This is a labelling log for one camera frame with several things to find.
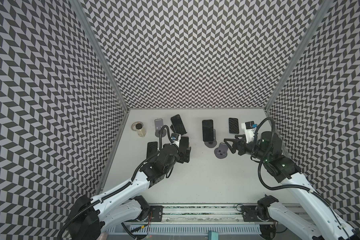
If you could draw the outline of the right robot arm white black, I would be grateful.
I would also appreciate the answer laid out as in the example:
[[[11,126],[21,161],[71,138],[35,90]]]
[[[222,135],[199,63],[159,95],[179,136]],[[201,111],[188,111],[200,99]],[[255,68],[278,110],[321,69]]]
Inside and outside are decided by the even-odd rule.
[[[302,240],[360,240],[360,231],[336,214],[312,187],[301,168],[283,155],[282,141],[275,133],[266,131],[258,137],[251,129],[245,135],[224,139],[224,143],[233,154],[255,158],[261,184],[270,191],[288,190],[313,222],[289,211],[271,195],[258,200],[256,215],[260,221],[281,223]]]

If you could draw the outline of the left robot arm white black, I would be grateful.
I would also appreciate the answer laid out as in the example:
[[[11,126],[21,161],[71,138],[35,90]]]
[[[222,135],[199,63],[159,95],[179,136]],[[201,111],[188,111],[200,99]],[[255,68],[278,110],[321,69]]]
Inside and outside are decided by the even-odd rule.
[[[189,162],[191,149],[165,144],[140,163],[131,179],[91,198],[79,197],[57,238],[61,240],[64,232],[69,232],[73,240],[96,240],[101,233],[124,222],[145,221],[151,206],[140,193],[168,178],[176,163]]]

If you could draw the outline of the purple edged phone black stand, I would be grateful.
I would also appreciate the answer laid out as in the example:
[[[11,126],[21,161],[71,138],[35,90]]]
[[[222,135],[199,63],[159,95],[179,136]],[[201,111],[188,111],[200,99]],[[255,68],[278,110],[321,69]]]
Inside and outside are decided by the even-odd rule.
[[[189,147],[190,147],[190,145],[189,145],[189,137],[187,137],[187,136],[181,137],[180,142],[179,142],[179,150],[180,150],[180,152],[185,153],[186,150]]]

